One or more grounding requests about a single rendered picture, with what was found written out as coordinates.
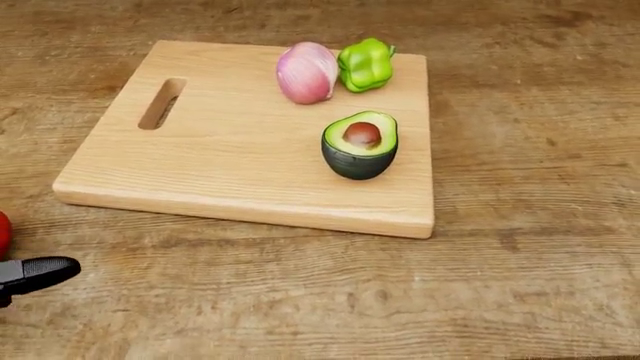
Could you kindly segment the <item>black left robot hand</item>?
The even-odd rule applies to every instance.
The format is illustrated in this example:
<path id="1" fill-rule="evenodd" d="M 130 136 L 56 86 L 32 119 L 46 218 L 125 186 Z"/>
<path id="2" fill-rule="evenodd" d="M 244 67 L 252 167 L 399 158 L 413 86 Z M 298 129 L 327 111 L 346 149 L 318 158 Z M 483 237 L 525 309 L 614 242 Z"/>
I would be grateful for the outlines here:
<path id="1" fill-rule="evenodd" d="M 0 308 L 7 308 L 12 297 L 55 286 L 81 272 L 72 257 L 37 257 L 0 262 Z"/>

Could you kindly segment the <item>red tomato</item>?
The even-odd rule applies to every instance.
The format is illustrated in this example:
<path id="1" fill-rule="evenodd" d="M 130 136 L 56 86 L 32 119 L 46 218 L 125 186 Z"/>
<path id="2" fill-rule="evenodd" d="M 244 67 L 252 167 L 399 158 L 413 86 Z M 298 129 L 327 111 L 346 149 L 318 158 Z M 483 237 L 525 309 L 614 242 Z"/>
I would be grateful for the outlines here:
<path id="1" fill-rule="evenodd" d="M 0 211 L 0 261 L 7 257 L 11 247 L 13 227 L 8 216 Z"/>

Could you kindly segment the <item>halved red onion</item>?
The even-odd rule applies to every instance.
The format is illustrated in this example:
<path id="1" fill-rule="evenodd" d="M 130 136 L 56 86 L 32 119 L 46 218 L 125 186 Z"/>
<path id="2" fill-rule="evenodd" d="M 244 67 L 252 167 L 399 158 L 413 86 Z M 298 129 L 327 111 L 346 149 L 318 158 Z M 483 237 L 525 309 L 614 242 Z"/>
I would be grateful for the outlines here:
<path id="1" fill-rule="evenodd" d="M 296 104 L 316 104 L 331 98 L 338 73 L 333 53 L 310 41 L 287 49 L 276 66 L 281 92 Z"/>

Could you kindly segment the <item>green bell pepper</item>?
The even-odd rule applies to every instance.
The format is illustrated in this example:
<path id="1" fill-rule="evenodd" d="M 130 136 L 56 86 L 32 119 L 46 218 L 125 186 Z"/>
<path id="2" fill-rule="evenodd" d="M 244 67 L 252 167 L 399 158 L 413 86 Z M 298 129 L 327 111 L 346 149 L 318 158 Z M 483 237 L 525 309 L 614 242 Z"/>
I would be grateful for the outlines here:
<path id="1" fill-rule="evenodd" d="M 396 47 L 377 38 L 345 47 L 337 57 L 341 83 L 354 93 L 385 86 L 393 76 L 391 59 L 395 52 Z"/>

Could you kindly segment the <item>halved avocado with pit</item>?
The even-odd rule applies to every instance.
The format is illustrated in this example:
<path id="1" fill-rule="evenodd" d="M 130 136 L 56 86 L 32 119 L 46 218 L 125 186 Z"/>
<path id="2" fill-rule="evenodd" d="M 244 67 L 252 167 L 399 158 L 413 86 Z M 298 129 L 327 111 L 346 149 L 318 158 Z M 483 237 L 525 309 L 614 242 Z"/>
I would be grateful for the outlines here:
<path id="1" fill-rule="evenodd" d="M 367 180 L 392 164 L 399 147 L 396 119 L 366 110 L 327 125 L 321 152 L 334 173 L 346 179 Z"/>

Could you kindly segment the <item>light wooden cutting board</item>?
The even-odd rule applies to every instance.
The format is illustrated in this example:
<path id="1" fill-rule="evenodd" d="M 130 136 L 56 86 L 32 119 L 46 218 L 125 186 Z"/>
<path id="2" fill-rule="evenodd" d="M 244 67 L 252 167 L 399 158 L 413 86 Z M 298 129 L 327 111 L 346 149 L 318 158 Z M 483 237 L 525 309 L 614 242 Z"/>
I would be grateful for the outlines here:
<path id="1" fill-rule="evenodd" d="M 298 105 L 282 47 L 159 41 L 53 184 L 65 203 L 426 239 L 434 227 L 427 60 L 400 53 L 387 86 Z M 375 110 L 399 149 L 374 179 L 321 155 L 331 122 Z"/>

